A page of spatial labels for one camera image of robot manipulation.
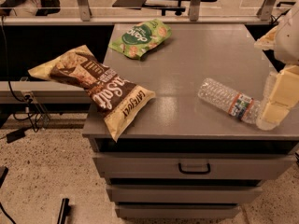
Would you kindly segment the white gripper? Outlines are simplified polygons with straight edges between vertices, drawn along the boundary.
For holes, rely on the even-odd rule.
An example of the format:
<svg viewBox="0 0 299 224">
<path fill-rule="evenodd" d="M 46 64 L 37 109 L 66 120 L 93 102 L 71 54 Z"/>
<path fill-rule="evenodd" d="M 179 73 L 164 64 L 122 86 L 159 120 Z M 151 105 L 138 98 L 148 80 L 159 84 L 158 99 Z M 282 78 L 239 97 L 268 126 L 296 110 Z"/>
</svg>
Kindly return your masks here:
<svg viewBox="0 0 299 224">
<path fill-rule="evenodd" d="M 287 64 L 271 72 L 264 87 L 261 120 L 279 125 L 299 102 L 299 1 L 255 43 L 256 49 L 274 49 L 275 58 Z"/>
</svg>

